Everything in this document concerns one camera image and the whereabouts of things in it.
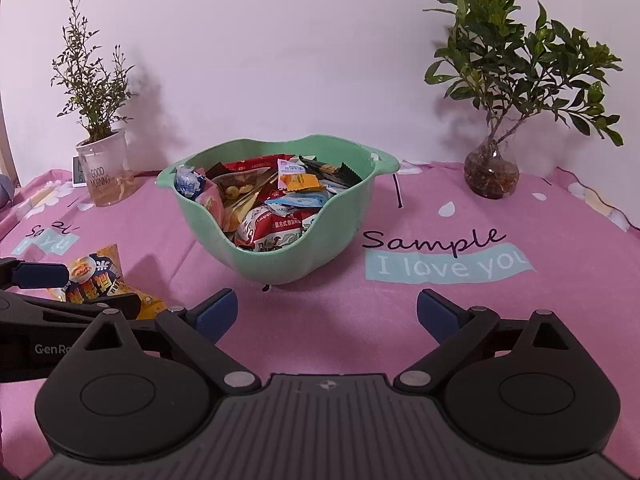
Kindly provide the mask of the yellow blue chip bag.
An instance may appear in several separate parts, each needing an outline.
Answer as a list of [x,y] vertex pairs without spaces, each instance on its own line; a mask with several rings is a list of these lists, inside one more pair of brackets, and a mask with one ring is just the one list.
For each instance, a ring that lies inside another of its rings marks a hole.
[[62,288],[48,289],[50,296],[55,300],[88,304],[90,300],[102,297],[135,294],[141,301],[137,320],[150,320],[167,308],[163,300],[125,282],[116,244],[74,260],[67,269],[70,271],[68,283]]

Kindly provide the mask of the pink peach candy packet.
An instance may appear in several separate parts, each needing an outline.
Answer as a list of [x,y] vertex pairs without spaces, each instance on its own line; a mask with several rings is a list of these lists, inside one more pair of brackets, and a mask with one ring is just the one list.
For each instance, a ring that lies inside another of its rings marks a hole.
[[224,221],[224,201],[220,195],[218,185],[206,181],[204,191],[198,194],[195,201],[209,212],[218,226],[221,225],[221,222]]

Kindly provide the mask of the red white patterned snack bag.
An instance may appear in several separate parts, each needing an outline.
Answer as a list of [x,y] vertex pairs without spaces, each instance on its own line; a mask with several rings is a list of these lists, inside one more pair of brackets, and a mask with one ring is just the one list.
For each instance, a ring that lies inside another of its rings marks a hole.
[[253,252],[273,252],[296,242],[302,234],[302,222],[294,214],[281,216],[264,205],[250,210],[233,241],[235,246]]

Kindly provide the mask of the gold foil snack packet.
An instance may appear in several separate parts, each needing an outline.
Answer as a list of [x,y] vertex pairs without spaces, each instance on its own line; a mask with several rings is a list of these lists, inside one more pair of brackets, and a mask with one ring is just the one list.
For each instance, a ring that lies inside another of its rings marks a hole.
[[277,169],[271,167],[254,168],[238,172],[228,172],[213,178],[222,199],[220,228],[225,233],[235,232],[246,215],[257,204],[262,188],[276,182]]

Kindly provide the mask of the large dark red bag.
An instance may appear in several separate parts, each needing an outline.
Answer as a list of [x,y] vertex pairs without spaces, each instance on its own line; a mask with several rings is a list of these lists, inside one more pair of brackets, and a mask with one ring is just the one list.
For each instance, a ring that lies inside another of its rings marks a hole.
[[279,160],[290,160],[291,154],[270,154],[249,159],[237,160],[236,162],[225,162],[224,168],[231,172],[242,172],[254,169],[277,169]]

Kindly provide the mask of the orange snack packet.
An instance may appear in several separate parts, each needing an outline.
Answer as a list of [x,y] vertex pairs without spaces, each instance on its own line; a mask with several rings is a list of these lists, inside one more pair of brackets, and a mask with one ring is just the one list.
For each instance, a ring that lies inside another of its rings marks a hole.
[[278,179],[278,189],[287,193],[318,192],[324,186],[314,174],[285,174]]

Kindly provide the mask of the white digital clock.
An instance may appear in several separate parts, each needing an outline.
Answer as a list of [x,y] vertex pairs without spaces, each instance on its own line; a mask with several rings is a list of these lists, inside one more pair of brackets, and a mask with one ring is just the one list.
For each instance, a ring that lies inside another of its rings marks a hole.
[[86,178],[84,175],[84,170],[82,169],[82,165],[81,165],[81,161],[80,158],[78,156],[74,156],[73,157],[73,168],[72,168],[72,174],[73,174],[73,187],[76,188],[76,186],[86,186],[87,182],[86,182]]

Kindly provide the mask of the pink printed tablecloth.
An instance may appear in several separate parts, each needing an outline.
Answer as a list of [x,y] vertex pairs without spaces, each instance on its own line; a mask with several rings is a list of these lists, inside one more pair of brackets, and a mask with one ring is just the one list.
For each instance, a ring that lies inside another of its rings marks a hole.
[[64,185],[1,234],[3,255],[32,261],[69,263],[116,245],[126,282],[168,304],[192,307],[234,289],[239,317],[220,345],[262,377],[399,373],[434,347],[416,320],[425,287],[505,318],[551,310],[620,394],[608,456],[639,470],[639,239],[580,200],[566,174],[524,176],[498,202],[471,193],[452,165],[379,177],[349,248],[281,287],[212,258],[174,193],[150,180],[106,208]]

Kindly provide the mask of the green plastic bowl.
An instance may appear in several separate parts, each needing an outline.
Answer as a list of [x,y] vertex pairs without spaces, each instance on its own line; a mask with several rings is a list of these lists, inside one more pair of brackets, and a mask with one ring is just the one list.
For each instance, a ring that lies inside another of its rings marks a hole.
[[243,278],[288,284],[347,248],[370,205],[374,180],[398,160],[336,136],[233,140],[164,169],[195,238]]

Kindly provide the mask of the small plant in white cup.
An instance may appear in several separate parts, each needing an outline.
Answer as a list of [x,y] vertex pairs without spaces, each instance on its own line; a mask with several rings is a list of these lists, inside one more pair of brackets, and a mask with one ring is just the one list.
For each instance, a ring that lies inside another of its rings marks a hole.
[[128,162],[124,108],[134,97],[129,75],[134,66],[120,44],[106,58],[80,10],[81,0],[68,0],[70,16],[61,28],[63,49],[52,58],[50,84],[64,89],[65,103],[58,116],[76,115],[85,139],[76,153],[89,195],[98,207],[117,204],[134,192],[134,174]]

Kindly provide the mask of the leafy plant in glass vase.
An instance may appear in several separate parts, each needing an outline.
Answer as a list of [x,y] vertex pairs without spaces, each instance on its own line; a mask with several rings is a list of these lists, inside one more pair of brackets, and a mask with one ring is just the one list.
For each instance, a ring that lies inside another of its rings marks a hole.
[[445,86],[446,98],[484,113],[487,134],[466,155],[463,172],[471,191],[488,200],[518,186],[509,142],[529,119],[550,114],[583,136],[624,143],[614,128],[620,118],[604,105],[606,75],[620,72],[622,60],[545,8],[527,28],[513,16],[519,8],[515,0],[439,0],[436,12],[454,21],[424,74],[430,86]]

